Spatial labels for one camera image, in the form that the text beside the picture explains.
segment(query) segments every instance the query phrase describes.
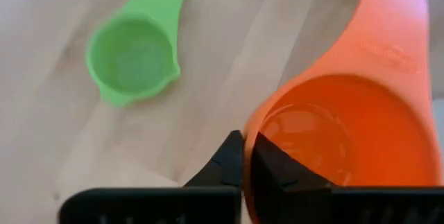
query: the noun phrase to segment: green measuring spoon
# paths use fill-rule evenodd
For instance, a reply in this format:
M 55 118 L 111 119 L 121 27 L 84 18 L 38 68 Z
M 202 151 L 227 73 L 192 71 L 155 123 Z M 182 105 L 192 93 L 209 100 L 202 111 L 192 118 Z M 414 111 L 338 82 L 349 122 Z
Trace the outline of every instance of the green measuring spoon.
M 180 77 L 183 0 L 130 0 L 89 43 L 86 63 L 103 100 L 117 107 L 154 96 Z

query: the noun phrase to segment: orange silicone cup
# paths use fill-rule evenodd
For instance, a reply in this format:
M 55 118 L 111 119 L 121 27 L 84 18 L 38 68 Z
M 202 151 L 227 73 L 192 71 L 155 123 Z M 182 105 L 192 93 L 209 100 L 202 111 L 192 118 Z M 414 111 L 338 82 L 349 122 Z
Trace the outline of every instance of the orange silicone cup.
M 427 56 L 427 0 L 361 0 L 331 49 L 246 125 L 253 221 L 250 159 L 259 131 L 337 185 L 440 184 Z

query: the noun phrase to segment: measuring cup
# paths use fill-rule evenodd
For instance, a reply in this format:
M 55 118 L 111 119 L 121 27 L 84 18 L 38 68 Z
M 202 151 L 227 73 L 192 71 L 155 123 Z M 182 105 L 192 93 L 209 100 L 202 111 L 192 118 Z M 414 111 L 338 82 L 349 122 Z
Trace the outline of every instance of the measuring cup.
M 337 185 L 440 184 L 427 55 L 427 0 L 361 0 L 331 49 L 247 123 L 244 182 L 252 217 L 258 132 Z
M 154 96 L 179 78 L 183 0 L 130 0 L 89 43 L 86 62 L 101 97 L 117 107 Z

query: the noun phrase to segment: wood grain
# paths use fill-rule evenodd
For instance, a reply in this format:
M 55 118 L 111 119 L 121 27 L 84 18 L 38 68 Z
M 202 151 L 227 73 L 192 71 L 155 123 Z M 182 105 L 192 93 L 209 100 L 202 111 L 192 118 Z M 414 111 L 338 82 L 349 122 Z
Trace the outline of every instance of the wood grain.
M 358 0 L 185 0 L 182 77 L 114 109 L 84 63 L 126 0 L 0 0 L 0 219 L 54 223 L 90 187 L 176 186 L 341 34 Z M 433 93 L 444 96 L 444 7 L 429 0 Z

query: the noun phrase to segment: wooden surface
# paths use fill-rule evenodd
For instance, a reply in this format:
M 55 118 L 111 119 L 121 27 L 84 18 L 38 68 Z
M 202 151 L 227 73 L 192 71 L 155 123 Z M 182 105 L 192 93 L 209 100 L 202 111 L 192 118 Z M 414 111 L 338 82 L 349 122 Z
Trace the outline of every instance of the wooden surface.
M 95 186 L 174 186 L 230 130 L 328 50 L 358 0 L 185 0 L 182 78 L 123 110 L 102 103 L 85 43 L 125 0 L 0 0 L 0 220 L 55 223 Z M 444 96 L 444 7 L 429 0 L 434 97 Z

